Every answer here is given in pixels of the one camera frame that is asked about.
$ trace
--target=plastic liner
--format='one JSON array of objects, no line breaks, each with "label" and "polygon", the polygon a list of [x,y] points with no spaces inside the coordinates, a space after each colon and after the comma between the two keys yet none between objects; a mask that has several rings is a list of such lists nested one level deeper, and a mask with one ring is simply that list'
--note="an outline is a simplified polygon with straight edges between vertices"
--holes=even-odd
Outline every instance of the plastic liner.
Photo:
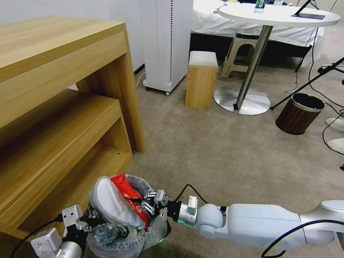
[{"label": "plastic liner", "polygon": [[[154,192],[143,178],[131,175],[126,175],[125,177],[129,184],[141,195]],[[134,239],[113,243],[111,239],[112,225],[116,225],[116,222],[112,221],[109,224],[101,224],[93,228],[87,237],[89,249],[98,257],[135,258],[138,257],[141,251],[161,242],[167,234],[167,218],[158,216],[150,222],[145,232],[142,232]]]}]

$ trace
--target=white wall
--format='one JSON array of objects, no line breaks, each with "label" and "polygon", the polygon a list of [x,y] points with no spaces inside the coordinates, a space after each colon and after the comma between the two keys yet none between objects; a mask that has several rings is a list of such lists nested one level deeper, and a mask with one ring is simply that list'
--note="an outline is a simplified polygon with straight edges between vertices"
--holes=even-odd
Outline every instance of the white wall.
[{"label": "white wall", "polygon": [[0,0],[0,24],[45,15],[124,21],[128,31],[133,69],[136,70],[144,63],[139,1]]},{"label": "white wall", "polygon": [[[294,5],[296,5],[298,0],[285,0],[285,2],[293,3]],[[306,0],[300,0],[300,3],[298,5],[302,6],[305,2],[306,2]],[[326,10],[326,11],[329,11],[331,9],[334,2],[335,2],[335,0],[316,0],[317,6],[320,9]],[[344,19],[344,1],[343,0],[337,0],[337,3],[335,5],[335,7],[333,8],[332,12],[339,14],[342,17],[342,19]]]}]

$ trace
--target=white shoe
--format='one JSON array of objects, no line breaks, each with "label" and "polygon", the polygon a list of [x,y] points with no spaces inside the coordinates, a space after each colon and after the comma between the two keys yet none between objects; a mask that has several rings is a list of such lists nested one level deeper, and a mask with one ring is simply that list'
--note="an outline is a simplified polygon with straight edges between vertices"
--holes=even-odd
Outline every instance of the white shoe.
[{"label": "white shoe", "polygon": [[[329,118],[325,121],[325,124],[329,125],[331,124],[335,118]],[[331,125],[331,128],[336,129],[338,131],[344,132],[344,119],[337,119],[335,120]]]},{"label": "white shoe", "polygon": [[328,141],[327,144],[335,151],[344,154],[344,138]]}]

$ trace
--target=white cable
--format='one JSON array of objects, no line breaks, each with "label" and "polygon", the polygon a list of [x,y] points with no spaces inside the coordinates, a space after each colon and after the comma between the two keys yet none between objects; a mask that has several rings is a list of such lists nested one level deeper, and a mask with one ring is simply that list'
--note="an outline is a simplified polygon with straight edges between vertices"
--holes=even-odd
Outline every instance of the white cable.
[{"label": "white cable", "polygon": [[141,79],[141,77],[142,77],[142,75],[144,75],[146,72],[144,72],[143,74],[141,74],[141,76],[139,77],[139,80],[137,81],[137,84],[136,84],[136,88],[137,88],[137,86],[138,86],[138,84],[139,84],[139,82],[140,82],[140,79]]}]

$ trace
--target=red snack bag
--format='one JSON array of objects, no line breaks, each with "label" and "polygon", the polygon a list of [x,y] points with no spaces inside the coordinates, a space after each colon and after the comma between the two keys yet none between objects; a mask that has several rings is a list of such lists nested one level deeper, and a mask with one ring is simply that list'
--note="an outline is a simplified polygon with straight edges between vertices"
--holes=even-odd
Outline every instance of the red snack bag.
[{"label": "red snack bag", "polygon": [[129,203],[129,205],[134,209],[137,215],[143,220],[145,223],[144,230],[148,228],[149,219],[148,215],[142,210],[142,207],[139,204],[134,203],[129,199],[141,199],[142,196],[135,191],[132,186],[128,183],[125,179],[125,174],[120,174],[118,176],[114,176],[111,178],[111,182],[115,184],[117,189],[122,194],[123,198]]}]

